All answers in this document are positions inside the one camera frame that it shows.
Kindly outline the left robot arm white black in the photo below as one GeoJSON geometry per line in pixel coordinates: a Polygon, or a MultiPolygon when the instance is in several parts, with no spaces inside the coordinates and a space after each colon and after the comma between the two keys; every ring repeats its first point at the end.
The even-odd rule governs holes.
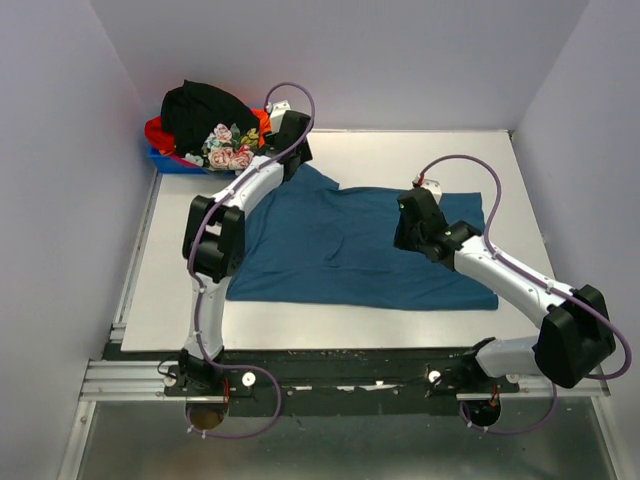
{"type": "Polygon", "coordinates": [[[306,137],[313,126],[307,114],[287,110],[279,129],[248,167],[212,197],[197,196],[189,208],[182,254],[192,279],[192,320],[178,356],[177,384],[201,395],[222,381],[223,313],[230,280],[245,254],[249,214],[273,190],[312,159],[306,137]]]}

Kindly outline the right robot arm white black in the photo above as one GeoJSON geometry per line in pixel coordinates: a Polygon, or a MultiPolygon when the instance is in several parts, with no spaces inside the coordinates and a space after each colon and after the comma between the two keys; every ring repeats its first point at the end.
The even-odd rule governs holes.
{"type": "Polygon", "coordinates": [[[474,345],[454,372],[454,384],[474,392],[508,375],[543,376],[563,388],[586,378],[616,349],[603,295],[576,289],[500,255],[477,228],[450,224],[433,194],[414,188],[397,198],[394,245],[489,288],[537,328],[535,336],[493,337],[474,345]]]}

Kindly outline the teal blue t shirt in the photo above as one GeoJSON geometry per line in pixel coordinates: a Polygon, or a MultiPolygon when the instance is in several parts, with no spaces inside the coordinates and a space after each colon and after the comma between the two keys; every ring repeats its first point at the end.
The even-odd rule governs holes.
{"type": "Polygon", "coordinates": [[[400,250],[396,189],[342,188],[304,165],[249,214],[232,301],[494,311],[487,287],[400,250]]]}

